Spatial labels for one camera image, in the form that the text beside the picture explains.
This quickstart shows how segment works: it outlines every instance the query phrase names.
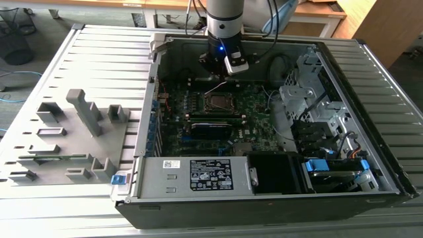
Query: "motherboard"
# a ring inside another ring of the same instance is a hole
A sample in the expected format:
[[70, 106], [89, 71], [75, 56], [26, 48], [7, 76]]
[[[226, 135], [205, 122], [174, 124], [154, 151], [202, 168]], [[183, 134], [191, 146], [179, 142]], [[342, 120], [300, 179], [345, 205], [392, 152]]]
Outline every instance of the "motherboard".
[[280, 150], [268, 91], [256, 82], [161, 82], [162, 156], [243, 156]]

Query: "aluminum slotted table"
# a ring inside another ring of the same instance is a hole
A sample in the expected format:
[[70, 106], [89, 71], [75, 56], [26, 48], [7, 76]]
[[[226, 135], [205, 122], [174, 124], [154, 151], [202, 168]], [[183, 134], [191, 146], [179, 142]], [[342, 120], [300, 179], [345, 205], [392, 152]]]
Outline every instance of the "aluminum slotted table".
[[[19, 186], [7, 173], [21, 165], [13, 156], [39, 127], [35, 111], [41, 102], [61, 101], [71, 88], [86, 91], [87, 101], [99, 108], [121, 104], [131, 110], [121, 156], [121, 170], [130, 169], [145, 87], [151, 59], [154, 32], [183, 31], [113, 26], [75, 26], [45, 76], [23, 106], [0, 144], [0, 227], [6, 236], [26, 233], [54, 237], [205, 237], [252, 236], [288, 232], [364, 237], [378, 232], [389, 237], [397, 227], [409, 228], [409, 237], [423, 232], [423, 198], [393, 208], [372, 210], [337, 222], [297, 223], [281, 226], [239, 226], [206, 229], [137, 230], [115, 209], [109, 183]], [[337, 58], [354, 90], [366, 106], [392, 150], [417, 188], [423, 187], [423, 117], [397, 81], [372, 53], [356, 40], [282, 37], [324, 41]]]

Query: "blue latch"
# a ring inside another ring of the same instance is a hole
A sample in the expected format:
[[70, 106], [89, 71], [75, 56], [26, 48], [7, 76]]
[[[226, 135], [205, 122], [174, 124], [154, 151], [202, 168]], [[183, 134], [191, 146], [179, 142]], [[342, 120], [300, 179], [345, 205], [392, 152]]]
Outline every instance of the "blue latch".
[[113, 185], [126, 185], [127, 184], [127, 176], [126, 175], [114, 175], [111, 183], [113, 183]]
[[364, 169], [365, 169], [365, 170], [369, 170], [369, 169], [370, 169], [370, 165], [369, 165], [368, 160], [362, 160], [362, 165], [364, 165]]
[[306, 167], [309, 172], [314, 171], [329, 171], [329, 162], [325, 159], [313, 159], [306, 162]]

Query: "power supply label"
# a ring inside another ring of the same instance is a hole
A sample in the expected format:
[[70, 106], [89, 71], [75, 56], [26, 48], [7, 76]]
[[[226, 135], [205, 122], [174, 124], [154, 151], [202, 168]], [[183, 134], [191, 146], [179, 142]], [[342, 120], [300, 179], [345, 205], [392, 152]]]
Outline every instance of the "power supply label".
[[191, 160], [191, 190], [234, 190], [230, 160]]

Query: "trash can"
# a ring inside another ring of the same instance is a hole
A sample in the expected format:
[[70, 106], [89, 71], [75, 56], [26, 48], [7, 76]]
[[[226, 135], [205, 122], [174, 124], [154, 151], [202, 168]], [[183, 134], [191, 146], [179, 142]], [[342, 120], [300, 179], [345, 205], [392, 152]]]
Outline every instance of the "trash can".
[[9, 10], [0, 10], [0, 17], [3, 18], [3, 21], [17, 22], [19, 24], [19, 30], [25, 36], [31, 35], [38, 31], [29, 9], [14, 8]]
[[26, 64], [34, 58], [17, 22], [0, 21], [0, 58], [10, 65]]

